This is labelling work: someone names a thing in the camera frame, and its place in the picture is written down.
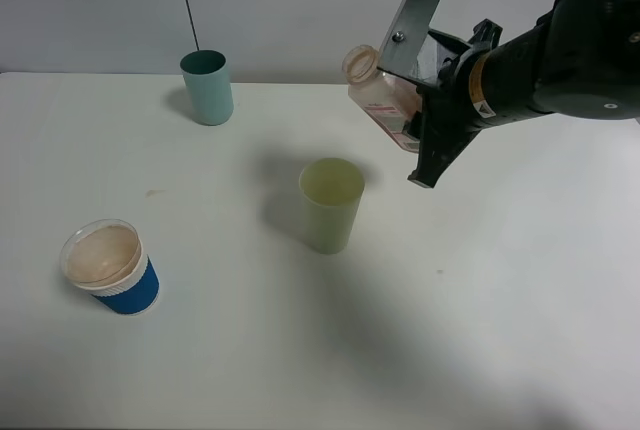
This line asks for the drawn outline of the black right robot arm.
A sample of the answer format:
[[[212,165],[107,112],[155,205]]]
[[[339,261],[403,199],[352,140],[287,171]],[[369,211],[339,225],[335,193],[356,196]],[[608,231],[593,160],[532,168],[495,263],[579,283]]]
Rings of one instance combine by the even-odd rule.
[[[470,40],[430,31],[452,51],[408,129],[420,139],[413,183],[432,188],[483,130],[551,114],[639,116],[639,0],[555,0],[507,43],[485,19]]]

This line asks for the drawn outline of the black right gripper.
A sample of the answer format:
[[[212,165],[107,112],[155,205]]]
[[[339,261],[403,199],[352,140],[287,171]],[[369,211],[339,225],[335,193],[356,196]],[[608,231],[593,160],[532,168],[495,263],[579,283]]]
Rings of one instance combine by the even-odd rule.
[[[534,101],[546,34],[536,26],[500,44],[497,23],[484,19],[473,28],[469,50],[442,73],[442,91],[417,90],[421,109],[406,123],[419,143],[409,181],[434,188],[479,131],[550,113]]]

